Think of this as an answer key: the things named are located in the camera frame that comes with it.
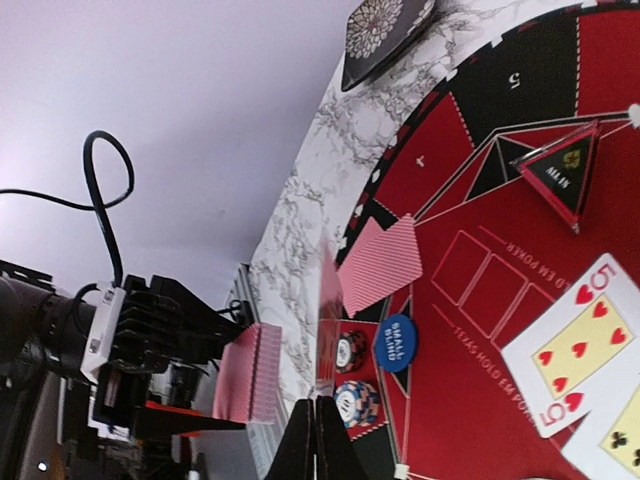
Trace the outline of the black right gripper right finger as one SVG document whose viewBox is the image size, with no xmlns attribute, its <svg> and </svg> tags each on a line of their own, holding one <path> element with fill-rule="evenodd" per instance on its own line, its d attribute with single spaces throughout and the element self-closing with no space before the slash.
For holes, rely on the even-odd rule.
<svg viewBox="0 0 640 480">
<path fill-rule="evenodd" d="M 367 480 L 333 397 L 316 398 L 316 474 L 321 480 Z"/>
</svg>

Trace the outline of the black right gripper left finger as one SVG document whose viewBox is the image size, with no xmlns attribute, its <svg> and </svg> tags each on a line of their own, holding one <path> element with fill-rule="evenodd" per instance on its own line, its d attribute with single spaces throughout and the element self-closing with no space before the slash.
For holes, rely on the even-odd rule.
<svg viewBox="0 0 640 480">
<path fill-rule="evenodd" d="M 311 399 L 298 400 L 284 430 L 266 480 L 314 478 L 315 415 Z"/>
</svg>

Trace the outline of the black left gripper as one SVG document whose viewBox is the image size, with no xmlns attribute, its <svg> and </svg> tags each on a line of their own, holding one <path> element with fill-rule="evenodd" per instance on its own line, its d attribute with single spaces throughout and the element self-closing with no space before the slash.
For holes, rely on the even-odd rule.
<svg viewBox="0 0 640 480">
<path fill-rule="evenodd" d="M 97 305 L 59 294 L 48 275 L 1 265 L 1 364 L 24 360 L 32 378 L 16 380 L 20 398 L 48 373 L 94 385 L 94 417 L 128 429 L 137 440 L 195 431 L 237 431 L 244 422 L 147 407 L 152 376 L 172 362 L 204 365 L 247 328 L 251 315 L 236 300 L 214 310 L 174 279 L 129 276 L 99 290 Z"/>
</svg>

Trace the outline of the white blue poker chip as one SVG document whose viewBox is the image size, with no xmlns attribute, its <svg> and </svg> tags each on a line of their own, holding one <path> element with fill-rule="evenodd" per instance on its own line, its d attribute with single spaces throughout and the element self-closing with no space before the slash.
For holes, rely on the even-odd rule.
<svg viewBox="0 0 640 480">
<path fill-rule="evenodd" d="M 347 429 L 373 425 L 380 411 L 380 395 L 369 383 L 349 380 L 334 393 L 334 400 Z"/>
</svg>

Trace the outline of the red playing card deck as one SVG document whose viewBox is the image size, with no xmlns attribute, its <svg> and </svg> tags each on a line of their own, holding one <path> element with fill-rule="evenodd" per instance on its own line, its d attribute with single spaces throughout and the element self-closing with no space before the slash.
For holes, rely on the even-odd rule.
<svg viewBox="0 0 640 480">
<path fill-rule="evenodd" d="M 224 347 L 212 416 L 236 423 L 273 424 L 282 329 L 254 324 Z"/>
</svg>

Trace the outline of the red brown poker chip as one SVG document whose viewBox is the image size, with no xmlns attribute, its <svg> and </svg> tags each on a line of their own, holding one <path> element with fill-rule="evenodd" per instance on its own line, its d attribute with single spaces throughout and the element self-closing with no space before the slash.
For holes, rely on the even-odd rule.
<svg viewBox="0 0 640 480">
<path fill-rule="evenodd" d="M 359 370 L 365 361 L 367 339 L 360 330 L 342 332 L 337 342 L 336 371 L 347 374 Z"/>
</svg>

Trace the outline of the blue small blind button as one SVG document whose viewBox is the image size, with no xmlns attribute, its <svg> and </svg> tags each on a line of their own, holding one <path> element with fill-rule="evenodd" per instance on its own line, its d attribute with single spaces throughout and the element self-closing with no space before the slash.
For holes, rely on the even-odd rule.
<svg viewBox="0 0 640 480">
<path fill-rule="evenodd" d="M 386 372 L 398 373 L 414 360 L 418 350 L 418 331 L 413 320 L 394 314 L 380 324 L 375 341 L 377 364 Z"/>
</svg>

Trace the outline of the five of hearts card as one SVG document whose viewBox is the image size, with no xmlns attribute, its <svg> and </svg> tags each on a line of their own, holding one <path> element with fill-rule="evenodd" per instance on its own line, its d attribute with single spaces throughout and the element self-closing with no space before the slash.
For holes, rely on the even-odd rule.
<svg viewBox="0 0 640 480">
<path fill-rule="evenodd" d="M 538 434 L 549 438 L 604 400 L 639 359 L 639 287 L 609 253 L 502 349 Z"/>
</svg>

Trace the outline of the triangular all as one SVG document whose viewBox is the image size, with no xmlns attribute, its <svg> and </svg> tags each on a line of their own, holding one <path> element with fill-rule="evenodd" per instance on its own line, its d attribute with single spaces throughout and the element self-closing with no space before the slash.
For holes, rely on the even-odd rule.
<svg viewBox="0 0 640 480">
<path fill-rule="evenodd" d="M 601 122 L 593 120 L 518 157 L 510 165 L 579 234 Z"/>
</svg>

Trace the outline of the orange object beyond table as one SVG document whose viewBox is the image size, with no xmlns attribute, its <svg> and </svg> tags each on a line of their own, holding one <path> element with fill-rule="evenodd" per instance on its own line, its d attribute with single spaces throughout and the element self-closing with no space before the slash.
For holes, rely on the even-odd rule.
<svg viewBox="0 0 640 480">
<path fill-rule="evenodd" d="M 194 417 L 194 418 L 204 419 L 209 423 L 213 422 L 216 428 L 219 428 L 219 429 L 221 429 L 223 425 L 227 425 L 230 429 L 243 429 L 246 427 L 245 423 L 238 423 L 230 420 L 217 419 L 212 417 L 211 415 L 207 416 L 197 410 L 163 405 L 154 401 L 147 401 L 145 404 L 145 407 L 147 409 L 151 409 L 154 411 L 181 415 L 183 417 Z"/>
</svg>

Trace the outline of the round red black poker mat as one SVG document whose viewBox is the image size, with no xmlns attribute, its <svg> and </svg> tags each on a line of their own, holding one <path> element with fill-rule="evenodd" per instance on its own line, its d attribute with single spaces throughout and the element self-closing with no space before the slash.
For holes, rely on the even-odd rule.
<svg viewBox="0 0 640 480">
<path fill-rule="evenodd" d="M 639 5 L 591 1 L 486 43 L 421 102 L 376 165 L 345 232 L 411 215 L 419 279 L 348 316 L 377 337 L 402 313 L 417 327 L 399 373 L 373 356 L 353 378 L 381 395 L 377 421 L 350 431 L 367 476 L 576 479 L 565 429 L 544 439 L 501 356 L 602 254 L 639 274 Z M 512 161 L 592 121 L 591 189 L 574 232 Z"/>
</svg>

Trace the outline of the black floral box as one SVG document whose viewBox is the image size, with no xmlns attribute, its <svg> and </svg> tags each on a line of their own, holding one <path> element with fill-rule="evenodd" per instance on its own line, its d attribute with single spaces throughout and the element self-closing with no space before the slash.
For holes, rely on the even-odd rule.
<svg viewBox="0 0 640 480">
<path fill-rule="evenodd" d="M 366 0 L 349 16 L 341 91 L 381 73 L 434 20 L 434 0 Z"/>
</svg>

